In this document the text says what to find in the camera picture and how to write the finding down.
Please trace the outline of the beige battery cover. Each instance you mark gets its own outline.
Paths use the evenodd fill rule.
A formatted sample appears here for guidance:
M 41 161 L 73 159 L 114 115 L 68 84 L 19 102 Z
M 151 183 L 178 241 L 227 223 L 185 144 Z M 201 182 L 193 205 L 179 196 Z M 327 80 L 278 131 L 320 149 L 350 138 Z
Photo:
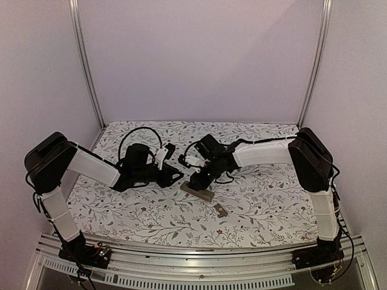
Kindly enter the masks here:
M 222 205 L 215 204 L 213 207 L 216 210 L 219 218 L 224 218 L 224 217 L 227 217 L 229 215 L 228 212 L 226 211 L 226 209 Z

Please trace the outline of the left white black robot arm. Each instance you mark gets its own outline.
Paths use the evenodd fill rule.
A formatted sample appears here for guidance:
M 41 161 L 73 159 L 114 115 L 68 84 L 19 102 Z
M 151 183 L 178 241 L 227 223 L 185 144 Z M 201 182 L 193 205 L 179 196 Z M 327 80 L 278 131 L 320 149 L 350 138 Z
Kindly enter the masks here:
M 171 143 L 155 153 L 144 144 L 130 145 L 125 156 L 113 164 L 55 132 L 33 148 L 24 158 L 26 182 L 38 196 L 38 206 L 44 209 L 49 222 L 57 231 L 67 253 L 77 262 L 85 262 L 90 250 L 76 225 L 62 194 L 61 181 L 67 171 L 75 172 L 109 188 L 127 189 L 156 183 L 170 187 L 184 175 L 166 164 L 174 153 Z

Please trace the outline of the beige remote control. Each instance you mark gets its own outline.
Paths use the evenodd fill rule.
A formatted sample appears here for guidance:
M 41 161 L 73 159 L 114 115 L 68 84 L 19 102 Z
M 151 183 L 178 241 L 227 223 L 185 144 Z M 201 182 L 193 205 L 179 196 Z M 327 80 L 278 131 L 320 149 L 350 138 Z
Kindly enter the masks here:
M 184 181 L 181 185 L 180 185 L 180 190 L 185 192 L 185 193 L 188 193 L 196 198 L 199 198 L 203 201 L 206 201 L 206 202 L 211 202 L 213 197 L 214 197 L 214 193 L 209 191 L 209 190 L 194 190 L 194 189 L 191 189 L 189 188 L 189 182 L 188 181 Z

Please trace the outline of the floral patterned table mat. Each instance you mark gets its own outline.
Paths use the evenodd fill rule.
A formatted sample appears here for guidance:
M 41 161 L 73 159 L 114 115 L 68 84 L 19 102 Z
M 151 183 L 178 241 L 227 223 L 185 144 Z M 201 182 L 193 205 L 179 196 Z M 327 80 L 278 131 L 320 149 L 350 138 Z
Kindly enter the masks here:
M 189 177 L 191 170 L 177 159 L 207 134 L 229 144 L 239 138 L 262 140 L 294 135 L 287 124 L 206 123 L 186 121 L 117 121 L 110 123 L 94 152 L 112 163 L 130 144 L 152 150 L 176 146 L 169 164 Z M 156 184 L 123 193 L 81 176 L 67 202 L 78 227 L 88 234 L 131 242 L 179 247 L 250 248 L 310 243 L 317 239 L 317 222 L 309 195 L 294 168 L 285 164 L 246 167 L 222 176 L 210 186 L 215 196 L 204 202 L 180 190 L 179 184 Z M 219 218 L 215 204 L 227 217 Z

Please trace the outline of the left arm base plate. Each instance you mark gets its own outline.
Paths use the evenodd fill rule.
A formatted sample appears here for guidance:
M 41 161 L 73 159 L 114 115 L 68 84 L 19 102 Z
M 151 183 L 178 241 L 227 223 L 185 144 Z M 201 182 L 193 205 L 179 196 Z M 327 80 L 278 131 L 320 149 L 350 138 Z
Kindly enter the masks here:
M 111 258 L 111 248 L 101 242 L 94 245 L 71 242 L 62 245 L 59 258 L 70 262 L 78 262 L 81 265 L 107 269 Z

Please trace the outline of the right aluminium frame post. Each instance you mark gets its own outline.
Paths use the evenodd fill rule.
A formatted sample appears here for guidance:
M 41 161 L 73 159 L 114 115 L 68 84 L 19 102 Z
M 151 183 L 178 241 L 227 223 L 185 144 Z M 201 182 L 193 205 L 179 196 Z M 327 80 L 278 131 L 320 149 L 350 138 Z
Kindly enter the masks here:
M 311 67 L 311 73 L 307 83 L 305 97 L 302 103 L 301 112 L 298 118 L 297 127 L 301 128 L 306 121 L 314 90 L 317 84 L 320 66 L 324 56 L 325 45 L 328 37 L 332 9 L 332 0 L 324 0 L 322 2 L 322 14 L 317 35 L 317 45 L 314 54 L 314 59 Z

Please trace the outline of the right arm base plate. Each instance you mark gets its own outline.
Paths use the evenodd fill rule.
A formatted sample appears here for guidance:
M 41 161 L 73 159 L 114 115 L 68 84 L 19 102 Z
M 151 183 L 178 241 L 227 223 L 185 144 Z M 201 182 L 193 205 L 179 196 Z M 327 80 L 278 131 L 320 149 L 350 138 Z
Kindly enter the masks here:
M 296 269 L 310 268 L 333 263 L 344 258 L 341 247 L 329 245 L 317 245 L 311 248 L 295 250 L 292 253 L 292 264 Z

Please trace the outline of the aluminium frame post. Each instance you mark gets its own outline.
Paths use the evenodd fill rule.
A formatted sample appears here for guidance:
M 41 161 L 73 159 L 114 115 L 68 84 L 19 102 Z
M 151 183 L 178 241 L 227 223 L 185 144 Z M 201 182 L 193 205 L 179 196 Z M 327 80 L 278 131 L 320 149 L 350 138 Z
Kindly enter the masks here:
M 77 0 L 69 0 L 69 8 L 71 21 L 73 25 L 74 37 L 76 41 L 76 46 L 79 54 L 80 64 L 82 67 L 83 76 L 85 79 L 86 89 L 88 91 L 89 99 L 91 106 L 94 112 L 94 115 L 97 120 L 97 124 L 101 130 L 106 128 L 106 123 L 102 114 L 102 109 L 100 107 L 99 99 L 97 97 L 96 89 L 94 86 L 93 75 L 91 72 L 91 67 L 89 64 L 89 59 L 86 51 L 85 38 L 82 30 L 82 23 L 79 10 L 79 2 Z
M 302 103 L 301 112 L 298 118 L 297 127 L 301 128 L 306 121 L 314 90 L 317 84 L 320 66 L 324 56 L 325 45 L 328 37 L 332 9 L 332 0 L 324 0 L 322 2 L 322 14 L 317 35 L 317 45 L 314 54 L 314 59 L 311 67 L 311 73 L 307 83 L 305 97 Z

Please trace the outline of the left aluminium frame post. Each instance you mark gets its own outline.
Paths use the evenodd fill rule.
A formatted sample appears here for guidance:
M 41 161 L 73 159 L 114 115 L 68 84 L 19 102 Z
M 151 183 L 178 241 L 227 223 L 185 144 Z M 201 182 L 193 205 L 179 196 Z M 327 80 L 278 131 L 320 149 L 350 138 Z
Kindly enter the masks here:
M 83 76 L 85 79 L 86 89 L 88 91 L 89 99 L 91 106 L 94 112 L 94 115 L 97 120 L 97 124 L 101 130 L 106 128 L 106 123 L 102 114 L 102 109 L 100 107 L 99 99 L 97 97 L 96 89 L 94 86 L 93 75 L 91 72 L 91 67 L 89 64 L 89 59 L 86 51 L 85 38 L 82 30 L 82 23 L 79 10 L 79 2 L 77 0 L 69 0 L 69 8 L 71 21 L 73 25 L 74 37 L 76 41 L 76 46 L 79 54 L 80 64 L 82 67 Z

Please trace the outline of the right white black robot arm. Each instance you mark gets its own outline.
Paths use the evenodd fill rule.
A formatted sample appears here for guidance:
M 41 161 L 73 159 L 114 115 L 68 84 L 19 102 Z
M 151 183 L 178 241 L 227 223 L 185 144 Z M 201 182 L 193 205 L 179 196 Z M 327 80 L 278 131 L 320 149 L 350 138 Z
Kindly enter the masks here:
M 208 187 L 223 173 L 258 164 L 291 164 L 298 182 L 310 195 L 317 220 L 317 245 L 293 253 L 294 263 L 307 265 L 326 263 L 343 258 L 340 239 L 339 197 L 334 179 L 339 169 L 333 157 L 314 132 L 305 127 L 290 137 L 247 141 L 238 139 L 230 145 L 219 143 L 206 135 L 194 147 L 206 160 L 199 165 L 180 189 L 204 199 Z

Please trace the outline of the front aluminium rail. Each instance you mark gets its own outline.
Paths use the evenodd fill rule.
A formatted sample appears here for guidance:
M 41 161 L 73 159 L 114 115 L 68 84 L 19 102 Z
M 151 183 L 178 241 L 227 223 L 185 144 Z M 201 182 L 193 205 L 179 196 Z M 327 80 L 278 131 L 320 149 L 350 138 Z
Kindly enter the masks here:
M 313 280 L 314 268 L 297 269 L 293 252 L 311 243 L 273 248 L 186 248 L 89 235 L 89 244 L 111 247 L 107 269 L 77 275 L 59 257 L 60 242 L 43 234 L 33 254 L 26 289 L 381 289 L 361 236 L 341 241 L 338 279 Z

